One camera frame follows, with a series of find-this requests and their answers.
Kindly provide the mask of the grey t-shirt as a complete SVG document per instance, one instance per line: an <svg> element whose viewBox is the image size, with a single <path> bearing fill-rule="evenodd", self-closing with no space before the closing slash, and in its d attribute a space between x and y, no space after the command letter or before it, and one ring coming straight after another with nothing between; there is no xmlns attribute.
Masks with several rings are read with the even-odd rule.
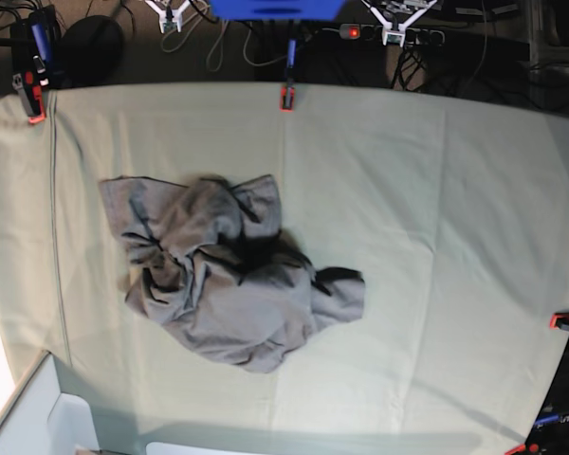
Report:
<svg viewBox="0 0 569 455"><path fill-rule="evenodd" d="M362 275L317 269L287 238L270 175L187 186L120 177L100 192L137 274L126 304L197 355L270 373L311 337L363 315Z"/></svg>

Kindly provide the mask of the red black clamp centre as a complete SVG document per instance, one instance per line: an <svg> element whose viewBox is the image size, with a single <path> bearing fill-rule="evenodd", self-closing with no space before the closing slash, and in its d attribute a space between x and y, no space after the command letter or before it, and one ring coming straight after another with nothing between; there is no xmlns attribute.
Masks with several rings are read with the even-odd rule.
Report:
<svg viewBox="0 0 569 455"><path fill-rule="evenodd" d="M288 40L286 62L284 69L284 85L280 95L280 109L284 112L292 112L295 99L295 78L294 66L297 51L297 41L295 39Z"/></svg>

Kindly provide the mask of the black power strip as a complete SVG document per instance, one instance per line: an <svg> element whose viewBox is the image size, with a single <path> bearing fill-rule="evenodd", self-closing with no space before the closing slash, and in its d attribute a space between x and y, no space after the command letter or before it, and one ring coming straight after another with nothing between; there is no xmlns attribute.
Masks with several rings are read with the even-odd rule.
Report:
<svg viewBox="0 0 569 455"><path fill-rule="evenodd" d="M343 40L375 41L384 46L442 46L446 41L443 31L430 28L408 27L405 31L395 31L378 25L342 24L337 32Z"/></svg>

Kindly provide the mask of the black round base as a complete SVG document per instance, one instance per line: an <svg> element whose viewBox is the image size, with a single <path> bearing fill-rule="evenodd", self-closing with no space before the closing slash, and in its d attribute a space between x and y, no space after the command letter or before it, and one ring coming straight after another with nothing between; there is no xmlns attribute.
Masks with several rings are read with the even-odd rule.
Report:
<svg viewBox="0 0 569 455"><path fill-rule="evenodd" d="M121 26L108 16L92 15L75 22L58 46L66 78L77 86L103 83L118 68L124 44Z"/></svg>

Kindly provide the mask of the red black clamp far left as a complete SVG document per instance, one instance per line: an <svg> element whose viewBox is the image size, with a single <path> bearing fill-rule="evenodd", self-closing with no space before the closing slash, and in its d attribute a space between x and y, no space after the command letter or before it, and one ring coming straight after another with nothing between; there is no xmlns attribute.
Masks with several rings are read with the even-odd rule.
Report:
<svg viewBox="0 0 569 455"><path fill-rule="evenodd" d="M48 84L46 66L39 55L32 57L31 69L15 72L12 87L18 94L30 124L46 119L43 88Z"/></svg>

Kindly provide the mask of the white storage bin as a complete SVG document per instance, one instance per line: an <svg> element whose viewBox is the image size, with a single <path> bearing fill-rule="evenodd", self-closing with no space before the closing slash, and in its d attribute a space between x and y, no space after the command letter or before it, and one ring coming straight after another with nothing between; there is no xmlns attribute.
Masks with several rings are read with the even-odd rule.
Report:
<svg viewBox="0 0 569 455"><path fill-rule="evenodd" d="M91 408L62 391L49 351L38 354L0 411L0 454L99 454Z"/></svg>

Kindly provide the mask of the red clamp bottom right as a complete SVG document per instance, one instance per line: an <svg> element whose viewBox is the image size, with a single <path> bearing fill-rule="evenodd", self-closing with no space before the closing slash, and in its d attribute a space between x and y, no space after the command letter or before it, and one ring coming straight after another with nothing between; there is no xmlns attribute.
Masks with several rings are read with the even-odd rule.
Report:
<svg viewBox="0 0 569 455"><path fill-rule="evenodd" d="M505 455L538 455L541 447L536 443L525 443L514 446L505 452Z"/></svg>

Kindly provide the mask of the blue plastic mount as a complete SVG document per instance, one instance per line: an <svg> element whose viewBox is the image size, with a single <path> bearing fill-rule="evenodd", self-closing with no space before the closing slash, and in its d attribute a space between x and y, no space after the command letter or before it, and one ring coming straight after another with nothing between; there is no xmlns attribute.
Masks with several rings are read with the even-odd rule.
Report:
<svg viewBox="0 0 569 455"><path fill-rule="evenodd" d="M211 0L213 13L228 20L330 21L344 0Z"/></svg>

